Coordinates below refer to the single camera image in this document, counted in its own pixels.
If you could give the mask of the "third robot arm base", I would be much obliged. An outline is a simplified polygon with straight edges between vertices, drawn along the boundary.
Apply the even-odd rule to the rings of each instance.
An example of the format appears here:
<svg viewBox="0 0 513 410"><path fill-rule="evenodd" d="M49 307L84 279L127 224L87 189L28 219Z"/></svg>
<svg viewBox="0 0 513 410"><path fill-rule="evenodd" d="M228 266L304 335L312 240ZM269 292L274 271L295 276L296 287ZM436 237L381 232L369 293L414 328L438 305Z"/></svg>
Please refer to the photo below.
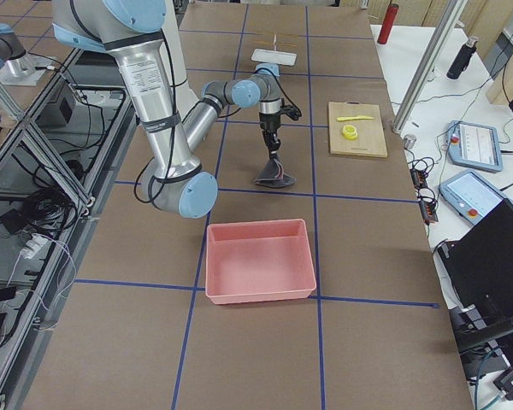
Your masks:
<svg viewBox="0 0 513 410"><path fill-rule="evenodd" d="M35 86L47 65L38 65L11 26L0 23L0 82L4 85Z"/></svg>

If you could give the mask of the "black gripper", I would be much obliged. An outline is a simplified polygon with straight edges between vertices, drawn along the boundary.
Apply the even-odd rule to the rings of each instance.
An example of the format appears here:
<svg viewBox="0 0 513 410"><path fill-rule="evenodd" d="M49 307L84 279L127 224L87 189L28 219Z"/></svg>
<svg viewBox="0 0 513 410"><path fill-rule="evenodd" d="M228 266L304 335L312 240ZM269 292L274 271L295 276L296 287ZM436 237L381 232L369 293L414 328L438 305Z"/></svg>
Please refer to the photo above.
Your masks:
<svg viewBox="0 0 513 410"><path fill-rule="evenodd" d="M281 141L278 137L278 130L281 127L281 116L286 115L291 120L298 121L302 112L293 104L285 104L283 98L259 102L259 121L262 130L264 143L268 149L268 158L278 160L278 151Z"/></svg>

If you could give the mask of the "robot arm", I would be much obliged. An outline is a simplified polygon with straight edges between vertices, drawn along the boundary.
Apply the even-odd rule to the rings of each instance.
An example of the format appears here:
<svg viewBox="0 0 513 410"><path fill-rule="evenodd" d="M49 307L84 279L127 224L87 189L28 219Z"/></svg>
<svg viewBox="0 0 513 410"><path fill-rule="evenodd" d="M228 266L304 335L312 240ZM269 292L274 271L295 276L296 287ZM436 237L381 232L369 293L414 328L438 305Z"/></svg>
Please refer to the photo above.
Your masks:
<svg viewBox="0 0 513 410"><path fill-rule="evenodd" d="M208 83L183 114L178 100L191 91L182 79L186 70L172 2L55 1L52 11L60 43L115 59L153 152L138 178L144 192L139 201L190 219L214 207L217 181L194 152L230 105L259 107L268 161L256 184L273 189L295 184L278 155L278 130L282 115L298 120L302 113L282 89L277 65L262 62L247 79Z"/></svg>

